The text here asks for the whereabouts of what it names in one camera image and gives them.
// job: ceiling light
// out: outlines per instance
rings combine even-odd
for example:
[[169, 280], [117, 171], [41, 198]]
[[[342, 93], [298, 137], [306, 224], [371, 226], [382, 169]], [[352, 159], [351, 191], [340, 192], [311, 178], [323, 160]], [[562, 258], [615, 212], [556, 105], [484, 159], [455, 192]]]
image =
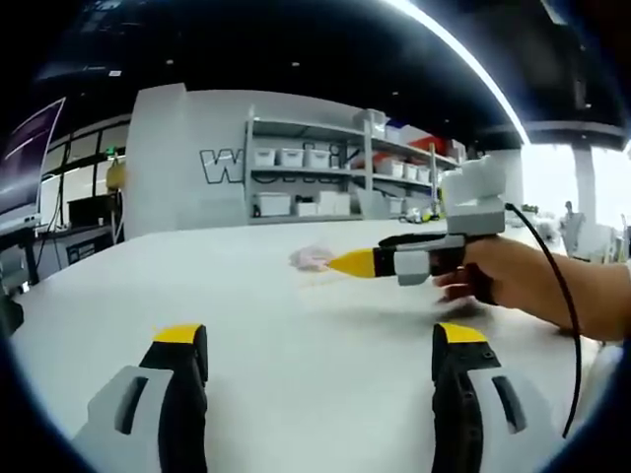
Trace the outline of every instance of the ceiling light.
[[477, 74], [486, 87], [491, 91], [491, 94], [495, 96], [500, 106], [504, 109], [509, 119], [513, 122], [513, 125], [517, 129], [522, 142], [525, 145], [530, 144], [530, 139], [524, 129], [524, 126], [517, 117], [517, 114], [513, 110], [513, 107], [504, 96], [504, 93], [495, 83], [493, 78], [482, 67], [482, 64], [471, 54], [463, 45], [458, 41], [450, 32], [445, 30], [436, 20], [421, 11], [418, 7], [412, 5], [407, 0], [382, 0], [384, 3], [388, 3], [392, 7], [396, 8], [401, 13], [413, 18], [420, 24], [424, 25], [433, 34], [439, 37], [447, 46], [449, 46], [466, 64]]

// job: wire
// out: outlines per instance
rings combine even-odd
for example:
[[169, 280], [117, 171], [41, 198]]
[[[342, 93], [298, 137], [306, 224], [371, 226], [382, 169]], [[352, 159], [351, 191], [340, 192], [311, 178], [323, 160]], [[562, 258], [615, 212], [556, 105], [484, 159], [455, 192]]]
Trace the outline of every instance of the wire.
[[559, 286], [561, 287], [561, 292], [563, 293], [563, 297], [565, 298], [565, 302], [568, 305], [568, 310], [570, 311], [570, 320], [572, 321], [572, 337], [574, 338], [574, 349], [576, 352], [576, 366], [575, 366], [575, 378], [574, 378], [574, 393], [572, 395], [572, 405], [570, 406], [570, 414], [568, 414], [568, 419], [565, 422], [565, 427], [563, 428], [563, 438], [565, 438], [570, 432], [570, 427], [572, 426], [572, 422], [574, 421], [574, 416], [576, 415], [576, 409], [579, 404], [579, 395], [581, 393], [581, 366], [583, 365], [583, 354], [581, 352], [581, 328], [579, 326], [579, 316], [576, 314], [576, 308], [574, 307], [574, 300], [572, 299], [572, 294], [570, 294], [570, 289], [568, 288], [568, 284], [559, 269], [559, 266], [554, 261], [550, 250], [546, 246], [541, 236], [534, 229], [530, 221], [526, 218], [526, 216], [514, 205], [511, 203], [506, 204], [506, 210], [513, 211], [517, 214], [517, 216], [524, 222], [527, 228], [532, 233], [536, 242], [539, 243], [541, 249], [543, 250], [543, 254], [547, 258], [550, 266], [552, 266], [552, 270], [554, 271], [554, 275], [559, 282]]

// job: gray plastic casing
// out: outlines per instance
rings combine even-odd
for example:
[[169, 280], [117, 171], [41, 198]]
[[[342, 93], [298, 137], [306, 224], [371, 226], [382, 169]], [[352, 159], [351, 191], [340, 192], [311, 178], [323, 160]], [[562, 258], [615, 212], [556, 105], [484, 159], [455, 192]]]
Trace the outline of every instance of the gray plastic casing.
[[[160, 414], [174, 372], [125, 367], [89, 402], [88, 422], [72, 443], [97, 471], [107, 473], [153, 473], [162, 471], [158, 433]], [[121, 406], [138, 377], [147, 378], [131, 432], [116, 428]]]

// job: tabletop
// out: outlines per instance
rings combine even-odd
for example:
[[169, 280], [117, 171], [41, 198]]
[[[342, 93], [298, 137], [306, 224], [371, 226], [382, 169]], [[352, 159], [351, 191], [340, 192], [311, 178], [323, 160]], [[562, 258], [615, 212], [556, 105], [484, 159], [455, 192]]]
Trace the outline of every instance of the tabletop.
[[[25, 323], [13, 346], [42, 408], [72, 438], [88, 401], [140, 362], [158, 329], [205, 324], [205, 442], [215, 472], [431, 471], [437, 321], [480, 329], [500, 362], [538, 387], [561, 431], [574, 350], [552, 325], [518, 310], [437, 304], [441, 293], [430, 283], [400, 288], [393, 278], [289, 264], [308, 245], [340, 254], [444, 229], [384, 221], [142, 236], [23, 295]], [[506, 235], [534, 244], [526, 233]], [[562, 252], [559, 244], [551, 249]]]

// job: white storage bin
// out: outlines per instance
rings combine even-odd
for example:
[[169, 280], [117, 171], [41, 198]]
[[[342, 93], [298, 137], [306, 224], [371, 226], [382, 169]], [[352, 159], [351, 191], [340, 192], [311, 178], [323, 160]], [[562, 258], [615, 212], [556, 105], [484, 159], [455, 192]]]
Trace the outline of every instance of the white storage bin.
[[282, 148], [278, 150], [278, 162], [283, 168], [301, 168], [305, 157], [304, 150]]
[[419, 166], [416, 173], [416, 180], [429, 184], [430, 182], [430, 169], [427, 166]]
[[296, 208], [299, 217], [317, 215], [317, 204], [315, 202], [299, 202]]
[[371, 117], [373, 119], [373, 129], [370, 130], [372, 136], [375, 138], [385, 138], [387, 116], [382, 111], [373, 110], [371, 108], [362, 110], [353, 117], [353, 123], [355, 127], [364, 131], [364, 122], [370, 121]]
[[254, 150], [254, 165], [257, 167], [274, 166], [276, 150], [273, 148], [256, 148]]
[[292, 196], [284, 192], [259, 192], [255, 202], [261, 217], [289, 215]]
[[403, 163], [392, 158], [385, 159], [377, 164], [377, 172], [392, 177], [403, 177]]
[[392, 143], [399, 143], [401, 140], [401, 130], [393, 126], [386, 126], [386, 139]]
[[335, 215], [337, 195], [334, 190], [321, 190], [317, 197], [317, 212], [320, 215]]
[[406, 164], [404, 176], [406, 179], [416, 180], [418, 178], [418, 166]]
[[335, 215], [351, 215], [351, 194], [340, 192], [335, 198]]
[[331, 154], [322, 150], [305, 150], [305, 168], [328, 169], [330, 168]]
[[391, 214], [399, 215], [403, 213], [403, 199], [401, 197], [388, 197], [387, 202]]

